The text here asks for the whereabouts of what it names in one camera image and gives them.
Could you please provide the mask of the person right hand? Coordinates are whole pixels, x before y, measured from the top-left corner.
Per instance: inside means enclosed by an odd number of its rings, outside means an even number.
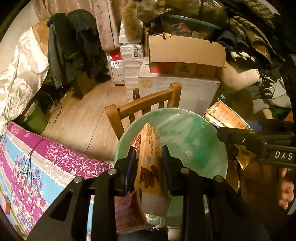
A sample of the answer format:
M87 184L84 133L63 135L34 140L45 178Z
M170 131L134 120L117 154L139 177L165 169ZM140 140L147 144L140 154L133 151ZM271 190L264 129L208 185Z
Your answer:
M278 182L278 204L284 210L288 208L288 205L293 201L295 196L293 192L294 184L286 178L287 171L287 168L280 169L280 178Z

